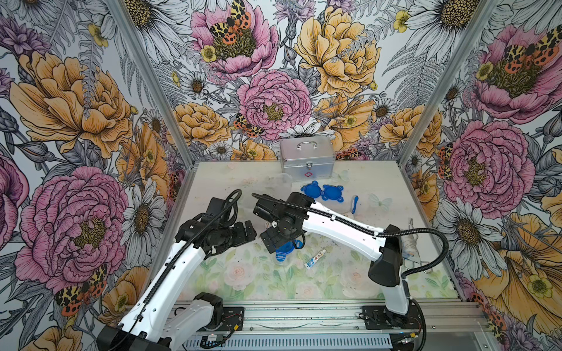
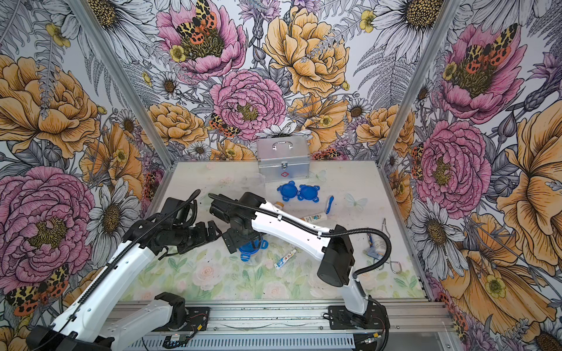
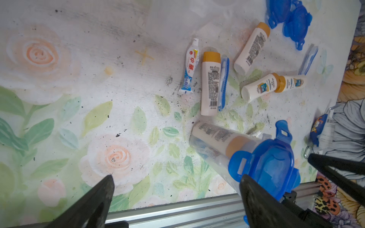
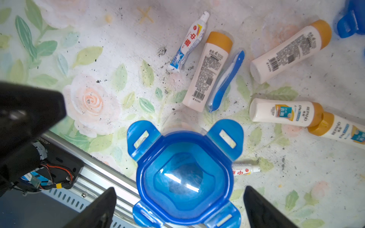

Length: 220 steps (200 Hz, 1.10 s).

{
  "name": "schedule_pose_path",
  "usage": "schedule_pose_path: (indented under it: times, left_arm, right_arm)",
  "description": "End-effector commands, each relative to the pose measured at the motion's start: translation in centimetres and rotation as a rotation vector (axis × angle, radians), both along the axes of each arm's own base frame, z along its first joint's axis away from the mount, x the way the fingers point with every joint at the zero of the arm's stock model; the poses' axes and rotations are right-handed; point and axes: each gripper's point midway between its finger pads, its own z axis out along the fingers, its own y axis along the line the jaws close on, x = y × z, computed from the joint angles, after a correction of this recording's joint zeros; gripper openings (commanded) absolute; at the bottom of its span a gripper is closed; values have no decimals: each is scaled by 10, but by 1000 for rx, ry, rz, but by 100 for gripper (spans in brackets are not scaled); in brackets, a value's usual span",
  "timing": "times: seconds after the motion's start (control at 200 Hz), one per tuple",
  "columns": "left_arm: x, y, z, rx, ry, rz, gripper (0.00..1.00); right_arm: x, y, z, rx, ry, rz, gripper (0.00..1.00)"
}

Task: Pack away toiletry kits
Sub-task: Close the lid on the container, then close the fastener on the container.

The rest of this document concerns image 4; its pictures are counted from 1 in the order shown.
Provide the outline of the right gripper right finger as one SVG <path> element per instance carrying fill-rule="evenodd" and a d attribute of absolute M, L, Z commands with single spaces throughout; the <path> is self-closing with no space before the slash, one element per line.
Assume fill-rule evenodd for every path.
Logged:
<path fill-rule="evenodd" d="M 246 187 L 243 202 L 251 228 L 297 228 L 251 186 Z"/>

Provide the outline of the blue toothbrush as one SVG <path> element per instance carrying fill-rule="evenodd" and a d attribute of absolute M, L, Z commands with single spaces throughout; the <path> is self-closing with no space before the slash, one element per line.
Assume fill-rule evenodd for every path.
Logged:
<path fill-rule="evenodd" d="M 229 64 L 228 68 L 218 77 L 212 92 L 207 100 L 207 109 L 209 113 L 212 113 L 219 109 L 223 96 L 232 82 L 232 80 L 237 75 L 240 70 L 242 63 L 245 58 L 245 52 L 243 49 L 238 50 L 237 54 L 233 57 L 232 62 Z"/>

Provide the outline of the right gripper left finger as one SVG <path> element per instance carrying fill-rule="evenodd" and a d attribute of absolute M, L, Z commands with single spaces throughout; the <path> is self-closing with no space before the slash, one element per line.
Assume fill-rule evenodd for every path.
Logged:
<path fill-rule="evenodd" d="M 64 227 L 110 228 L 116 203 L 115 189 L 110 187 Z"/>

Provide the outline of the white bottle barcode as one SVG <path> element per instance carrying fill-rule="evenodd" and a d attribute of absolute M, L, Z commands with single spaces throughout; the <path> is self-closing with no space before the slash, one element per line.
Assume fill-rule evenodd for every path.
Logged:
<path fill-rule="evenodd" d="M 197 69 L 183 99 L 183 104 L 202 112 L 225 64 L 233 41 L 226 34 L 212 31 L 204 45 Z"/>

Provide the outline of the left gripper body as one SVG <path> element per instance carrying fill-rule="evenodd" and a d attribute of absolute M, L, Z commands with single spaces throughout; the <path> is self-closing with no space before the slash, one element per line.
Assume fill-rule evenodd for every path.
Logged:
<path fill-rule="evenodd" d="M 53 90 L 1 82 L 1 159 L 66 117 L 64 96 Z"/>

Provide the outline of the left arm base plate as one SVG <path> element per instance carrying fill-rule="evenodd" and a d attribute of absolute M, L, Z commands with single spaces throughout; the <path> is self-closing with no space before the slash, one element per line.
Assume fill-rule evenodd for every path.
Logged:
<path fill-rule="evenodd" d="M 10 190 L 71 189 L 83 167 L 79 158 L 39 137 L 19 151 L 1 155 L 1 196 Z"/>

